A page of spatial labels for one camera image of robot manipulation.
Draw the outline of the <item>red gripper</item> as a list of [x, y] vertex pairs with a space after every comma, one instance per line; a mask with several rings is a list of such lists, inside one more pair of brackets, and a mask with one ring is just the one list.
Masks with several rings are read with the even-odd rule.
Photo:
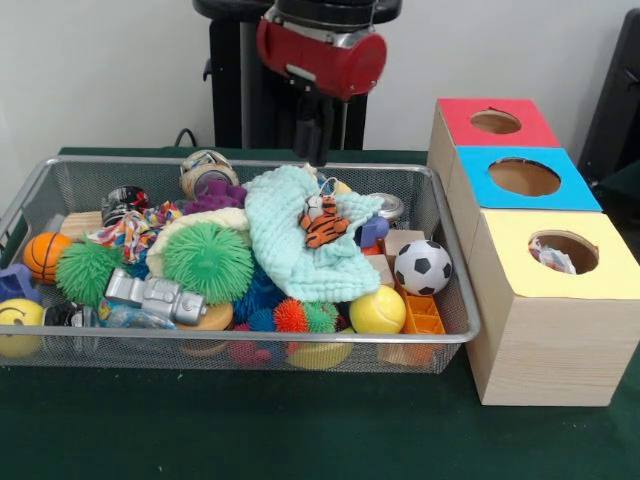
[[[340, 100], [369, 93], [387, 58], [384, 38], [370, 30], [333, 34], [267, 19], [259, 23], [257, 46], [263, 63], [272, 71], [307, 80], [322, 94]], [[316, 111], [315, 99], [303, 94], [296, 107], [294, 153], [312, 160], [313, 165], [325, 165], [333, 124], [333, 100], [320, 97]]]

